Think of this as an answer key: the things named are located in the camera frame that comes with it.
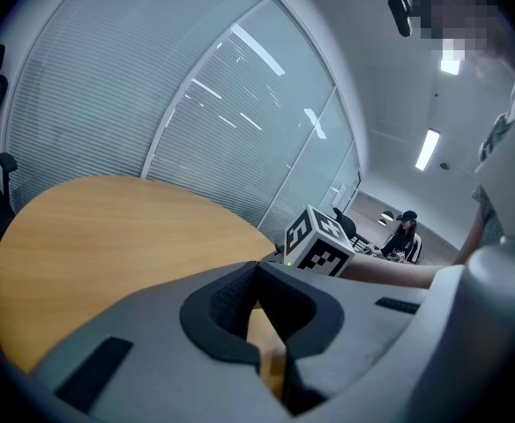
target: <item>gray plastic housing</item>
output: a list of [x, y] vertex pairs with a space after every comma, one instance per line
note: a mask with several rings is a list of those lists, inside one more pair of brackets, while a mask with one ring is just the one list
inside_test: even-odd
[[[325, 398], [305, 413], [291, 415], [253, 366], [212, 359], [182, 330], [187, 296], [239, 264], [132, 294], [67, 337], [31, 377], [10, 366], [11, 378], [55, 421], [447, 421], [515, 349], [515, 243], [480, 249], [467, 267], [441, 270], [427, 292], [268, 265], [329, 293], [344, 309], [325, 351], [295, 361], [306, 387]], [[380, 297], [421, 306], [403, 314], [375, 305]], [[52, 392], [109, 336], [134, 347], [91, 411], [77, 412]]]

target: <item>wall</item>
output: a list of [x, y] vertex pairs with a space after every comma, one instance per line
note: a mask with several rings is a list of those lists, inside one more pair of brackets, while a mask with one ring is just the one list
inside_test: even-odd
[[384, 246], [392, 232], [381, 226], [378, 222], [365, 216], [363, 213], [359, 213], [352, 207], [346, 211], [346, 215], [351, 218], [355, 223], [356, 231], [366, 240], [371, 241], [378, 248]]
[[[389, 175], [392, 174], [392, 165], [389, 165]], [[415, 210], [418, 213], [418, 220], [423, 225], [439, 234], [455, 248], [460, 249], [477, 214], [478, 205], [471, 199], [475, 186], [475, 180], [469, 181], [463, 190], [460, 190], [459, 183], [456, 188], [449, 189], [446, 183], [437, 184], [437, 187], [444, 188], [445, 195], [450, 195], [449, 208], [451, 210], [448, 212], [444, 211], [444, 208], [437, 207], [435, 200], [430, 195], [435, 189], [420, 187], [413, 192], [413, 189], [406, 189], [400, 183], [396, 183], [396, 177], [393, 180], [390, 176], [382, 176], [378, 173], [370, 174], [360, 185], [360, 190], [377, 199], [384, 199], [391, 207], [402, 211]]]
[[[6, 120], [12, 96], [22, 67], [41, 30], [63, 0], [19, 0], [0, 25], [0, 44], [8, 46], [4, 52], [1, 74], [9, 87], [0, 107], [0, 152], [4, 151]], [[3, 189], [0, 168], [0, 189]]]
[[422, 238], [422, 255], [420, 264], [452, 264], [458, 250], [441, 239], [428, 228], [419, 226], [418, 234]]

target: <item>black cap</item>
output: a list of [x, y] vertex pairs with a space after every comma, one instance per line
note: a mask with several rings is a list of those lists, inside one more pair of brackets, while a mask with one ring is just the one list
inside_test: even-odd
[[411, 220], [416, 221], [417, 218], [418, 218], [418, 215], [416, 214], [415, 211], [407, 210], [403, 214], [401, 214], [397, 217], [397, 221], [411, 221]]

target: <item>striped shirt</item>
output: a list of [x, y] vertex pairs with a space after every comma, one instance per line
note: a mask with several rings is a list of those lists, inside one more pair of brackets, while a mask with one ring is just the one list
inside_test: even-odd
[[418, 263], [422, 252], [422, 238], [419, 234], [414, 234], [412, 239], [403, 234], [395, 234], [381, 248], [381, 252], [392, 262]]

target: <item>black rubber pad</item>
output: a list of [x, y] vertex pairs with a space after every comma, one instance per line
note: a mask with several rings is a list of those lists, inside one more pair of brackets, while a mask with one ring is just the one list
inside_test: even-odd
[[390, 308], [397, 312], [404, 312], [406, 314], [414, 315], [420, 304], [414, 304], [413, 302], [394, 300], [393, 298], [381, 298], [375, 303], [376, 306]]
[[56, 396], [87, 413], [132, 348], [132, 342], [110, 337], [104, 340], [58, 389]]

